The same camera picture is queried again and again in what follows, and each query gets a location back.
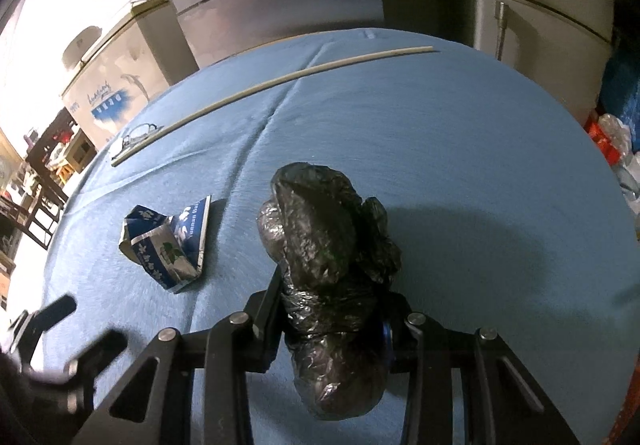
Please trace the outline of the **long white stick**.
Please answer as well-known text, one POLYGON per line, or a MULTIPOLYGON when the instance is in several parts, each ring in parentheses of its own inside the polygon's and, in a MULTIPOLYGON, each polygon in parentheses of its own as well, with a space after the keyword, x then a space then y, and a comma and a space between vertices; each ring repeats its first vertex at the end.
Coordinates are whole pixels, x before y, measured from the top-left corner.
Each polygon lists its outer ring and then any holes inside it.
POLYGON ((221 100, 217 100, 194 113, 189 114, 189 116, 185 116, 184 118, 169 124, 166 127, 162 127, 159 130, 154 131, 150 134, 146 139, 143 139, 141 142, 138 142, 137 145, 134 145, 130 148, 126 148, 122 153, 119 153, 112 159, 112 167, 116 168, 116 166, 121 165, 131 157, 134 157, 137 153, 141 152, 146 147, 149 147, 153 144, 153 142, 157 142, 158 140, 168 136, 169 134, 174 133, 175 131, 180 130, 190 123, 203 118, 203 116, 208 116, 209 113, 215 112, 219 109, 227 107, 235 102, 238 102, 244 98, 253 96, 258 93, 265 92, 266 90, 271 90, 277 86, 288 84, 291 82, 298 81, 300 79, 307 78, 307 76, 313 76, 316 74, 321 74, 323 72, 329 72, 341 68, 346 68, 350 66, 356 66, 356 64, 367 64, 367 62, 378 61, 390 58, 397 57, 405 57, 405 56, 413 56, 413 55, 422 55, 422 54, 430 54, 435 53, 436 49, 433 46, 412 46, 412 47, 401 47, 394 49, 386 49, 382 50, 382 52, 375 53, 367 53, 337 60, 332 60, 329 62, 325 62, 324 64, 317 64, 317 66, 312 66, 305 69, 300 69, 285 75, 278 76, 277 78, 271 79, 266 82, 262 82, 256 85, 253 85, 245 90, 240 90, 238 93, 234 93, 228 97, 222 98, 221 100))

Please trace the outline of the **dark wooden table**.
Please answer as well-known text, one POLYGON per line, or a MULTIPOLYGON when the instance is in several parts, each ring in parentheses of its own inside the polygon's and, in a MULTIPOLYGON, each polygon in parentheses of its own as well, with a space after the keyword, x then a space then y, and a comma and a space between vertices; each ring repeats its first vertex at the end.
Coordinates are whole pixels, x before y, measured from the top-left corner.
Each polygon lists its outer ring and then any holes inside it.
POLYGON ((51 153, 61 140, 62 134, 73 132, 76 124, 72 115, 66 108, 62 108, 55 116, 54 120, 39 136, 34 147, 27 153, 26 163, 32 168, 39 179, 39 183, 50 199, 61 208, 64 208, 68 200, 67 194, 58 186, 52 177, 52 172, 47 168, 51 153))

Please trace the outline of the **large blue hanging bag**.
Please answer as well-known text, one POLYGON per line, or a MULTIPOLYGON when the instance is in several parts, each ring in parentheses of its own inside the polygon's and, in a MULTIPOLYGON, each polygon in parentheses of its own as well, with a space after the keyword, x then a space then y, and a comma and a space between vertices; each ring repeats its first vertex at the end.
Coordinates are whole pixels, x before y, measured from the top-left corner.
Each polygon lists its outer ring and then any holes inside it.
POLYGON ((611 58, 602 79, 599 107, 629 127, 631 139, 639 139, 639 69, 611 58))

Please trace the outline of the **black plastic trash bag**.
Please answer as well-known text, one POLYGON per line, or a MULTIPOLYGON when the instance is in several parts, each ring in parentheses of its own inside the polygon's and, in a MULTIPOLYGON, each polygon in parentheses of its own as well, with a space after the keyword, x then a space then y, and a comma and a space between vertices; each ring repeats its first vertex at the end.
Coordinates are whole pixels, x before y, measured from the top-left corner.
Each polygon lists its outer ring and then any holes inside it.
POLYGON ((390 374, 387 313, 401 270, 384 206, 340 171, 294 162, 273 174, 257 225, 280 269, 300 399, 322 420, 365 415, 390 374))

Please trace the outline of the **dark wooden chair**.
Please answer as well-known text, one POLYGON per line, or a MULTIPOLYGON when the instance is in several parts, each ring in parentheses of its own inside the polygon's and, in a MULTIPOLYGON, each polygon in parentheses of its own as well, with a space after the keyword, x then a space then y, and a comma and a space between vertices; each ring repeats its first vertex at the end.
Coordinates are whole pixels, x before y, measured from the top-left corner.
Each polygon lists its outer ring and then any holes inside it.
POLYGON ((60 225, 66 202, 45 183, 34 176, 29 205, 23 206, 1 194, 1 214, 40 248, 47 250, 56 228, 60 225))

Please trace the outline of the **crumpled blue foil packet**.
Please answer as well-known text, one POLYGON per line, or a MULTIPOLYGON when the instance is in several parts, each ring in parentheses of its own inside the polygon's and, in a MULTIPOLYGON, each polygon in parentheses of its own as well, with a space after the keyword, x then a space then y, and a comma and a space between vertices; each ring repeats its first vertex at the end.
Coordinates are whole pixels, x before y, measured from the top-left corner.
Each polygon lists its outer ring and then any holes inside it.
POLYGON ((167 216, 136 205, 122 221, 119 250, 162 287, 177 293, 201 277, 212 197, 167 216))

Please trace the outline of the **white chest freezer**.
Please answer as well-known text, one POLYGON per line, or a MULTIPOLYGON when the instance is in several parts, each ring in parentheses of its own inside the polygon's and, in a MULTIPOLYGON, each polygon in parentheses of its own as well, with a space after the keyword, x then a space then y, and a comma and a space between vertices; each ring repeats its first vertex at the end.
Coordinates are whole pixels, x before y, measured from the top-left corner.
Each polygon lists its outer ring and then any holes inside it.
POLYGON ((90 142, 100 149, 198 64, 169 0, 134 6, 84 56, 61 98, 90 142))

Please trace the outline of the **silver two-door refrigerator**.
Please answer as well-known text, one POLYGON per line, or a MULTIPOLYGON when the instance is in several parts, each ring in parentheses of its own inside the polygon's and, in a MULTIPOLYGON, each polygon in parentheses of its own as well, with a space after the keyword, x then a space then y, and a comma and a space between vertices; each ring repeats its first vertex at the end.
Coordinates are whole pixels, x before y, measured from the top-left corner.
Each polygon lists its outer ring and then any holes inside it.
POLYGON ((614 0, 473 0, 475 49, 534 81, 586 123, 612 52, 614 0))

